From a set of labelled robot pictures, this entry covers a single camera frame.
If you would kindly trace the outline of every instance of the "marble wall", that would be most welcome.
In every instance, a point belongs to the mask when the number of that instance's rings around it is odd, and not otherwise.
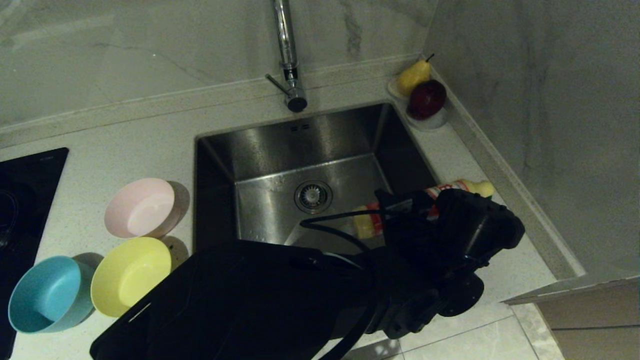
[[[437,0],[291,0],[301,72],[419,53]],[[0,0],[0,126],[279,74],[270,0]]]
[[[638,275],[638,2],[446,0],[434,67],[588,271]]]

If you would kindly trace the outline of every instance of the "countertop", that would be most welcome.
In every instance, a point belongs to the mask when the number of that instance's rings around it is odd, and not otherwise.
[[[288,112],[278,94],[245,97],[239,101],[118,122],[6,147],[0,149],[0,161],[68,147],[67,163],[36,262],[54,255],[97,253],[104,256],[124,241],[110,235],[103,223],[107,203],[123,185],[143,177],[159,177],[184,185],[193,195],[197,136],[307,117],[318,112],[394,102],[386,91],[387,81],[388,76],[377,76],[310,87],[307,91],[310,105],[301,115]],[[458,116],[455,109],[450,109],[449,114]],[[90,111],[85,113],[86,121],[91,121],[91,115]],[[410,127],[410,133],[424,152],[437,181],[486,179],[449,124],[430,132]],[[499,190],[493,199],[504,203]],[[193,251],[192,224],[193,207],[190,206],[170,233],[177,239],[174,241],[184,244],[182,250],[186,248],[190,254]],[[180,248],[177,246],[172,250],[176,258],[181,256]],[[481,304],[506,300],[556,282],[556,277],[526,235],[517,248],[502,251],[492,259],[489,267],[477,273],[486,285]],[[114,320],[94,312],[83,323],[63,332],[19,334],[12,359],[89,360],[92,341]],[[370,335],[360,344],[372,343],[380,337],[381,334]]]

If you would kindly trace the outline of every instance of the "drain strainer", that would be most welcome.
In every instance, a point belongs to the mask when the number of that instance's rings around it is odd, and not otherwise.
[[[319,214],[331,205],[333,192],[322,181],[306,181],[296,189],[296,205],[308,214]]]

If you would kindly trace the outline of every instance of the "pear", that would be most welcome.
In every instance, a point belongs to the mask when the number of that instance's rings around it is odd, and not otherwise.
[[[426,60],[418,60],[417,63],[411,65],[398,75],[396,86],[402,96],[408,97],[419,83],[429,80],[431,76],[431,64],[429,60],[433,55],[435,54],[431,54]]]

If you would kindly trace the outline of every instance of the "pink bowl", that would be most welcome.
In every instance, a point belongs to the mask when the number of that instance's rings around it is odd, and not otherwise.
[[[171,184],[146,178],[120,189],[107,206],[104,225],[119,238],[157,238],[171,231],[179,218]]]

